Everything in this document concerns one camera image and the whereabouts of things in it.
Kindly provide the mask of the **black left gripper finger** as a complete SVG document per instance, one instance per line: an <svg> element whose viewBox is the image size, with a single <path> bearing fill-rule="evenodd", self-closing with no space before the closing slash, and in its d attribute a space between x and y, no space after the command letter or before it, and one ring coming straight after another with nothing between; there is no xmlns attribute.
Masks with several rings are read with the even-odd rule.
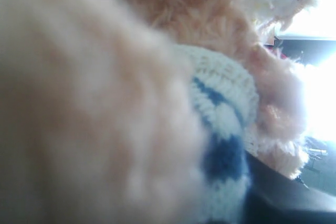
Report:
<svg viewBox="0 0 336 224"><path fill-rule="evenodd" d="M243 223L335 224L335 197L310 189L246 154L252 184Z"/></svg>

